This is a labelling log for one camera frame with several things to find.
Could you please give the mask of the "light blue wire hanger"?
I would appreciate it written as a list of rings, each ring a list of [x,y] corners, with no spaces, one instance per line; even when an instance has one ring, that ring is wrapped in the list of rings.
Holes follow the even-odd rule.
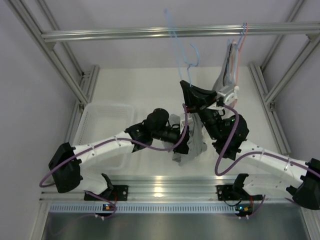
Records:
[[[188,77],[188,83],[190,85],[192,85],[193,80],[192,80],[190,68],[198,67],[199,62],[200,62],[199,50],[194,44],[190,43],[189,45],[194,49],[195,54],[196,54],[196,62],[191,62],[187,59],[185,48],[184,48],[180,38],[178,37],[178,31],[177,31],[178,29],[176,28],[176,26],[173,23],[173,18],[170,14],[169,9],[165,8],[163,12],[164,12],[166,22],[167,22],[167,30],[168,30],[169,38],[172,40],[173,53],[175,56],[175,62],[176,62],[176,66],[178,69],[179,77],[181,80],[184,79],[183,72],[181,69],[181,64],[180,64],[180,60],[183,60],[183,63],[187,66],[186,72],[187,72],[187,77]]]

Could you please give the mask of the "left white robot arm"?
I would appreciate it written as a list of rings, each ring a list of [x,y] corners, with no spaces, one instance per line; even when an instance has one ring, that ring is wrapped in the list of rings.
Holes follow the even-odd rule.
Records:
[[[57,192],[80,190],[88,198],[109,199],[114,190],[110,178],[91,167],[118,155],[153,149],[154,140],[170,144],[163,149],[165,152],[187,154],[189,125],[187,122],[170,124],[169,117],[165,109],[157,108],[142,122],[105,140],[75,146],[69,142],[61,144],[48,164]]]

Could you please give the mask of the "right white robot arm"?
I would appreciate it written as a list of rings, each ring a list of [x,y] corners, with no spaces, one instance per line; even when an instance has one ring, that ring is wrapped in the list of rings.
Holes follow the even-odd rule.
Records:
[[[199,116],[213,147],[219,154],[214,167],[216,176],[224,176],[237,163],[254,166],[266,174],[240,173],[232,192],[239,198],[270,195],[293,201],[300,207],[320,209],[320,162],[306,162],[267,150],[248,140],[248,125],[231,107],[238,87],[226,85],[219,90],[205,90],[180,81],[186,110]]]

